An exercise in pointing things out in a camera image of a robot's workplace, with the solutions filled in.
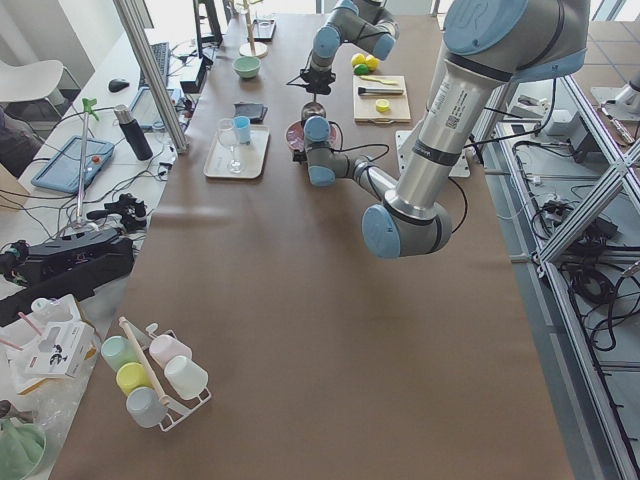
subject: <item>lemon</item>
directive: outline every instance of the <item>lemon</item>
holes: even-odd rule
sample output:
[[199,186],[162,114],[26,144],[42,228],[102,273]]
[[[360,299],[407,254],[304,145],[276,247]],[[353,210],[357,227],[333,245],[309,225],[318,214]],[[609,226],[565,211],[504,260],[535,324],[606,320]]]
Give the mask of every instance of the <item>lemon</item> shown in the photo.
[[369,67],[367,67],[364,63],[360,63],[353,67],[354,75],[366,75],[369,73]]
[[369,71],[373,72],[380,65],[380,60],[373,55],[367,55],[364,59],[364,64],[369,68]]
[[356,53],[353,57],[351,57],[351,66],[355,67],[356,65],[360,65],[364,63],[366,57],[362,53]]

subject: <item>blue joint cap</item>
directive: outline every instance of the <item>blue joint cap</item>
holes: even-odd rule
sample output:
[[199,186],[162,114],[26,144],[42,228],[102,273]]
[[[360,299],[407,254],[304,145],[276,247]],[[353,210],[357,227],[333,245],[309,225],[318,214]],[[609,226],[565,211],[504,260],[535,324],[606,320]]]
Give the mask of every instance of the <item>blue joint cap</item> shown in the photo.
[[336,54],[341,43],[342,40],[338,31],[329,25],[325,25],[318,30],[316,37],[313,39],[313,53],[321,58],[331,58]]
[[372,55],[380,60],[386,60],[395,45],[396,39],[393,38],[391,34],[385,33],[376,42],[375,47],[373,47]]
[[529,0],[457,0],[444,19],[444,42],[457,55],[492,47],[518,24]]
[[584,65],[584,58],[586,54],[587,49],[585,48],[579,52],[554,60],[553,62],[536,65],[535,67],[527,68],[526,70],[520,70],[511,77],[511,81],[520,83],[538,82],[540,80],[549,80],[550,78],[570,75],[580,70],[582,65]]
[[336,183],[336,174],[330,168],[310,165],[308,171],[309,180],[314,187],[330,187]]
[[353,10],[353,12],[356,15],[360,14],[360,10],[358,9],[357,5],[353,3],[351,0],[340,0],[338,3],[336,3],[336,6],[333,8],[334,10],[336,8],[348,8],[349,10]]
[[329,140],[331,126],[326,118],[314,115],[304,123],[304,138],[312,142],[326,142]]
[[400,234],[391,214],[382,205],[373,205],[362,216],[362,235],[367,248],[380,258],[400,256]]

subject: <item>bowl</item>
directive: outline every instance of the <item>bowl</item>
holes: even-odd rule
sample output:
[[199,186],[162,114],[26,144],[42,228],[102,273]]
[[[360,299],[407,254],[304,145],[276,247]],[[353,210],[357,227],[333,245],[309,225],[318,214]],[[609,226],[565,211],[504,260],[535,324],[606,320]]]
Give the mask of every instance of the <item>bowl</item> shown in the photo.
[[238,57],[233,61],[233,69],[240,78],[253,78],[260,71],[258,57]]

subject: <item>pink cup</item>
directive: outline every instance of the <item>pink cup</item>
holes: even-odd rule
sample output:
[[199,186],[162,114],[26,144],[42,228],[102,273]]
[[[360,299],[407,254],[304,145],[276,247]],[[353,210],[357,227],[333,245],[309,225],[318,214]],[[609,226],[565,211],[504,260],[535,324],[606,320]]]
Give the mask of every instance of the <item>pink cup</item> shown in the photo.
[[158,335],[149,346],[149,354],[161,368],[178,355],[191,359],[191,349],[171,335]]

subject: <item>white cup rack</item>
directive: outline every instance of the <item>white cup rack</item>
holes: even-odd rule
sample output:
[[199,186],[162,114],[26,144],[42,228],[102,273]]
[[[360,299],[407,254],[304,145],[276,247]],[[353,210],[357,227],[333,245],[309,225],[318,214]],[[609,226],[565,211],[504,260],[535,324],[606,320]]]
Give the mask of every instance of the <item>white cup rack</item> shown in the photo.
[[[196,410],[202,407],[205,403],[213,398],[213,394],[209,390],[209,388],[205,387],[202,392],[198,394],[198,396],[189,401],[189,405],[185,405],[179,400],[176,400],[172,396],[165,393],[164,389],[160,385],[158,381],[158,377],[156,376],[153,368],[151,368],[151,364],[147,357],[144,354],[144,350],[149,348],[151,344],[151,340],[157,337],[156,331],[158,330],[158,324],[152,323],[147,326],[146,334],[139,330],[135,325],[129,322],[126,318],[120,317],[120,326],[125,331],[131,346],[136,352],[136,356],[138,360],[145,368],[147,376],[153,385],[153,389],[156,391],[158,395],[158,399],[167,406],[167,414],[165,418],[158,424],[160,430],[163,432],[168,432],[175,426],[182,423],[186,420],[190,415],[192,415]],[[178,338],[173,330],[167,330],[164,332],[166,335],[171,335],[174,338]]]

